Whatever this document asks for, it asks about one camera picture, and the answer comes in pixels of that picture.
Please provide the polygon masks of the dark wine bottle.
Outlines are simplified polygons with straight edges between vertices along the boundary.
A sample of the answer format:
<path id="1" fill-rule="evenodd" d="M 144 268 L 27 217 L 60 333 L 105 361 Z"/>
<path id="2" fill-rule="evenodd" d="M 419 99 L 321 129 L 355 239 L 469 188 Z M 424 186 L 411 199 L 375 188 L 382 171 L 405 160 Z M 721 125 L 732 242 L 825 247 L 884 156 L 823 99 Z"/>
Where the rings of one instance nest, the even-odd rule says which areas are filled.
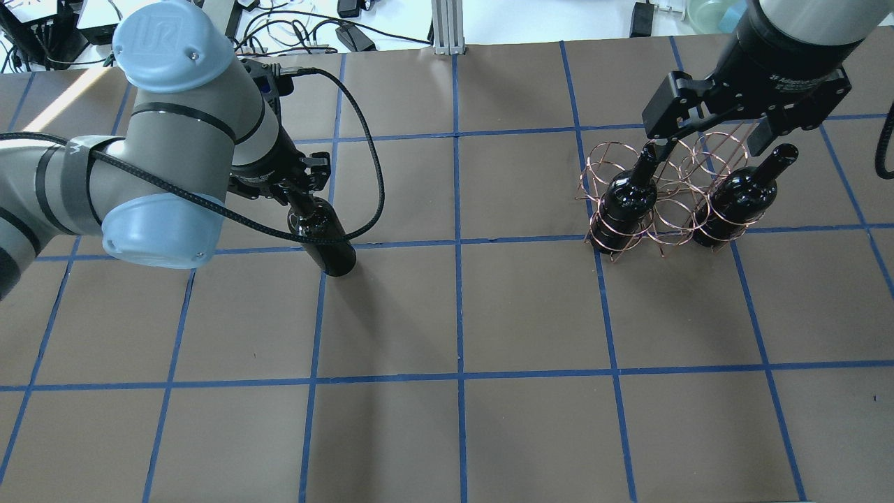
<path id="1" fill-rule="evenodd" d="M 288 229 L 300 238 L 324 243 L 304 243 L 307 254 L 325 274 L 341 277 L 356 264 L 356 251 L 345 238 L 344 227 L 332 204 L 307 192 L 288 195 Z"/>

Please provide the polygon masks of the black power adapter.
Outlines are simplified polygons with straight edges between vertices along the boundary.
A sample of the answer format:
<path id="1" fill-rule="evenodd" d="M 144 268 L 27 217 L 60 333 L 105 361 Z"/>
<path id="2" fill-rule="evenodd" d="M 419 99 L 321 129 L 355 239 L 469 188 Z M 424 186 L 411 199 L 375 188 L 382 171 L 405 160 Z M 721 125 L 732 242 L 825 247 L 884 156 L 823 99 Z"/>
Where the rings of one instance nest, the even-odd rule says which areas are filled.
<path id="1" fill-rule="evenodd" d="M 630 14 L 629 38 L 651 37 L 655 5 L 651 1 L 636 1 Z"/>

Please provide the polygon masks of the aluminium frame post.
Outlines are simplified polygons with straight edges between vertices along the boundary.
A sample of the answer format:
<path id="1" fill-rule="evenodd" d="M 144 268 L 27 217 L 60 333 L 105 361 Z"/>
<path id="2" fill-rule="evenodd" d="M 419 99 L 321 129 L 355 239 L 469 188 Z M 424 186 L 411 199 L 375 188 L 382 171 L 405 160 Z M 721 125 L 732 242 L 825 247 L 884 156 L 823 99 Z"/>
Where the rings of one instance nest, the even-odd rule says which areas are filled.
<path id="1" fill-rule="evenodd" d="M 435 0 L 432 4 L 433 49 L 438 55 L 465 54 L 463 3 L 459 0 Z"/>

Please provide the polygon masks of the near basket wine bottle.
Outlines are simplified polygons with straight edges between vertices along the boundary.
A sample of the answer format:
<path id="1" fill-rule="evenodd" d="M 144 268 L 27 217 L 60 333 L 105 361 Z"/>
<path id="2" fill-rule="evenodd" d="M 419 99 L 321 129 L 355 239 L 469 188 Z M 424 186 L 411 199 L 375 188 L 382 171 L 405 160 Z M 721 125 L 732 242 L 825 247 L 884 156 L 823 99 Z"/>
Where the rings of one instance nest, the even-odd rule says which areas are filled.
<path id="1" fill-rule="evenodd" d="M 725 177 L 693 215 L 691 239 L 718 248 L 742 235 L 774 203 L 777 178 L 798 157 L 795 145 L 782 143 L 760 165 L 744 166 Z"/>

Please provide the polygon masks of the green glass plate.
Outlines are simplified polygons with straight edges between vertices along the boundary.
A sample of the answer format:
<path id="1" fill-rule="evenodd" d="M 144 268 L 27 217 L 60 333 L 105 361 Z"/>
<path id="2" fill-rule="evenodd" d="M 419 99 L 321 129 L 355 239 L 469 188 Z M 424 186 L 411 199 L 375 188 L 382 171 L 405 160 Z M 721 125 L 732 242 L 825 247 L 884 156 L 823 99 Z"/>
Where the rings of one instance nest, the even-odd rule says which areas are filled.
<path id="1" fill-rule="evenodd" d="M 747 7 L 747 1 L 686 1 L 684 19 L 699 34 L 732 33 Z"/>

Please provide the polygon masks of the basket wine bottle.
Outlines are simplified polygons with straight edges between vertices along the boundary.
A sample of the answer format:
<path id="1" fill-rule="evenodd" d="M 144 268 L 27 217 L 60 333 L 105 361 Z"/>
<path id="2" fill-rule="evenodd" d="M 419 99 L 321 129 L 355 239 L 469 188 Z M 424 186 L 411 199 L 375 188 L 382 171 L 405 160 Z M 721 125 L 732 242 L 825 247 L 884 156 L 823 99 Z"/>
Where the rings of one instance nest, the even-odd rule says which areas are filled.
<path id="1" fill-rule="evenodd" d="M 646 143 L 635 165 L 614 176 L 600 196 L 591 223 L 591 241 L 600 254 L 621 254 L 638 241 L 643 224 L 657 204 L 654 174 L 660 159 L 657 146 Z"/>
<path id="2" fill-rule="evenodd" d="M 777 178 L 798 157 L 795 145 L 782 143 L 760 165 L 744 166 L 725 177 L 693 215 L 691 239 L 718 248 L 742 235 L 774 203 Z"/>

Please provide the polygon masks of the brown paper mat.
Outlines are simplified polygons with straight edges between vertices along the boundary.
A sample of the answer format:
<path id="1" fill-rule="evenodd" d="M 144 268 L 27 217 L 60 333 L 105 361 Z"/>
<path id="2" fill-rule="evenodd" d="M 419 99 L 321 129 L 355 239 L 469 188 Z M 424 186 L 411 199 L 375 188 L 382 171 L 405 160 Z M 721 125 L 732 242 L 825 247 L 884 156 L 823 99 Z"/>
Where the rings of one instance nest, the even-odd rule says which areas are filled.
<path id="1" fill-rule="evenodd" d="M 357 268 L 232 223 L 195 272 L 55 239 L 2 303 L 3 502 L 891 502 L 892 29 L 731 247 L 583 238 L 591 148 L 725 40 L 293 58 L 376 134 Z"/>

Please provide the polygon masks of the far basket wine bottle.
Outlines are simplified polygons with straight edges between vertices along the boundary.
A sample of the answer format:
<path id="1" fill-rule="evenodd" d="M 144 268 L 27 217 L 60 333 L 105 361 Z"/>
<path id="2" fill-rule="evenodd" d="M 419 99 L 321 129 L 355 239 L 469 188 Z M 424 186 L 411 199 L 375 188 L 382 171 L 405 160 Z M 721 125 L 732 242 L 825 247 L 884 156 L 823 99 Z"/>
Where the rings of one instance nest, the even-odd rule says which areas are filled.
<path id="1" fill-rule="evenodd" d="M 657 204 L 654 174 L 660 159 L 657 146 L 646 143 L 635 165 L 614 176 L 600 196 L 591 223 L 591 241 L 600 254 L 621 254 L 638 241 L 643 224 Z"/>

